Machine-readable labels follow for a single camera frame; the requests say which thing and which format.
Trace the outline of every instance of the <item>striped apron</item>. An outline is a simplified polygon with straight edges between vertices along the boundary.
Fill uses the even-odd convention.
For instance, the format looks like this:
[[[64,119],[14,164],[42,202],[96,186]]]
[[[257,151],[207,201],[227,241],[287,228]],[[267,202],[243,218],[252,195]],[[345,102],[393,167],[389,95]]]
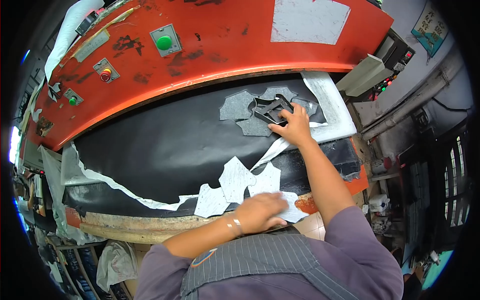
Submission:
[[[183,277],[180,296],[197,300],[198,288],[206,283],[275,273],[302,274],[329,299],[359,299],[320,266],[305,236],[288,230],[232,240],[198,256]]]

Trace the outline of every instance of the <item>button panel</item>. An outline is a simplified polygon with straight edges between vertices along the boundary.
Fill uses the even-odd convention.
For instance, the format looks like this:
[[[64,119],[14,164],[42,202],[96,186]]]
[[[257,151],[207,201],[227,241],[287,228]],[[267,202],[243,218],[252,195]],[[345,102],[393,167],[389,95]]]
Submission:
[[[161,57],[181,51],[180,41],[178,40],[173,24],[169,24],[150,32],[155,48]]]
[[[120,77],[120,74],[106,58],[96,63],[93,68],[100,75],[100,80],[105,81],[108,84]]]
[[[70,105],[77,106],[83,102],[83,98],[78,96],[78,94],[74,92],[71,88],[69,88],[63,95],[67,97],[68,103]]]

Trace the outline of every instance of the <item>shirt logo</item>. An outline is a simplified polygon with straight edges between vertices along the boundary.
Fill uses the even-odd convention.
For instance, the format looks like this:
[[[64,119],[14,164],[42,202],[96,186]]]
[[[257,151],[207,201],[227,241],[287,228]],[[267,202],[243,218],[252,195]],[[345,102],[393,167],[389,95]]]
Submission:
[[[208,258],[210,258],[210,256],[212,256],[212,254],[215,253],[216,250],[217,250],[217,248],[213,248],[213,249],[209,250],[208,252],[198,256],[197,258],[195,258],[192,261],[192,264],[190,266],[192,268],[195,268],[195,267],[198,267],[199,265],[203,264],[204,261],[206,261]]]

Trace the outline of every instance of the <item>hand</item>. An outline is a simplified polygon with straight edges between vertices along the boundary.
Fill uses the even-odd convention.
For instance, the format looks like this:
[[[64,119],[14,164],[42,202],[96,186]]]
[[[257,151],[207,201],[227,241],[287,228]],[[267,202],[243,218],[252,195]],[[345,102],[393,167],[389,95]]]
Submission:
[[[262,193],[245,199],[235,210],[244,234],[268,230],[275,225],[287,225],[287,222],[275,216],[288,208],[282,199],[282,193]]]
[[[30,198],[32,198],[34,194],[35,194],[35,183],[32,181],[30,183]]]
[[[307,110],[300,104],[292,103],[293,114],[283,109],[278,115],[287,119],[288,124],[285,127],[276,124],[268,124],[271,131],[280,134],[287,142],[297,147],[313,141],[310,134],[310,118]]]

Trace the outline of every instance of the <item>green button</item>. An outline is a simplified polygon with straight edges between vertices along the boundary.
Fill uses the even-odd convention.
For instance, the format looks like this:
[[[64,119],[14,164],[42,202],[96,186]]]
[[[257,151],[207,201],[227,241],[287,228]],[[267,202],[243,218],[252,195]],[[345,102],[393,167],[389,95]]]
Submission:
[[[172,38],[170,36],[161,36],[156,41],[156,47],[160,50],[168,50],[172,46]]]

